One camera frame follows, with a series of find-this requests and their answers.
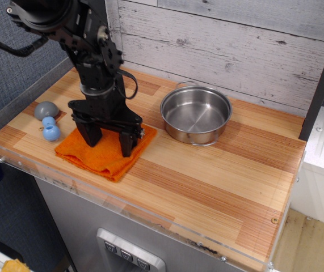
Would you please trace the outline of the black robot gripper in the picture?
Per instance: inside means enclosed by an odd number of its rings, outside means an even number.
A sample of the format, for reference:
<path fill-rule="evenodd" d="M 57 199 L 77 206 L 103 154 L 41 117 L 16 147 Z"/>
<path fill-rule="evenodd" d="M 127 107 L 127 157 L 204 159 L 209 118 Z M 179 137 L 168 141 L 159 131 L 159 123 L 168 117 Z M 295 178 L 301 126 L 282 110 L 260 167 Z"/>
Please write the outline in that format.
<path fill-rule="evenodd" d="M 85 142 L 94 147 L 102 138 L 102 129 L 119 133 L 123 157 L 130 157 L 137 139 L 144 136 L 142 118 L 126 105 L 125 88 L 114 84 L 107 90 L 81 85 L 84 100 L 72 100 L 68 107 Z"/>

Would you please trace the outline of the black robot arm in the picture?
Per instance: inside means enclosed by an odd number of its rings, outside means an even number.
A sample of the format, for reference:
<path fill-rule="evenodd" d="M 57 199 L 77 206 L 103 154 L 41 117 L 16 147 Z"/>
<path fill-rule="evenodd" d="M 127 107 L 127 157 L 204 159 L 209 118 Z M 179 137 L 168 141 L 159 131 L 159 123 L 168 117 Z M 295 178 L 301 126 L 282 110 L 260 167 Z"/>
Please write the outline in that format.
<path fill-rule="evenodd" d="M 26 31 L 58 42 L 80 77 L 85 99 L 68 103 L 85 142 L 94 147 L 102 130 L 119 133 L 122 155 L 129 157 L 144 136 L 142 118 L 126 100 L 122 51 L 111 40 L 104 1 L 11 1 L 8 14 Z"/>

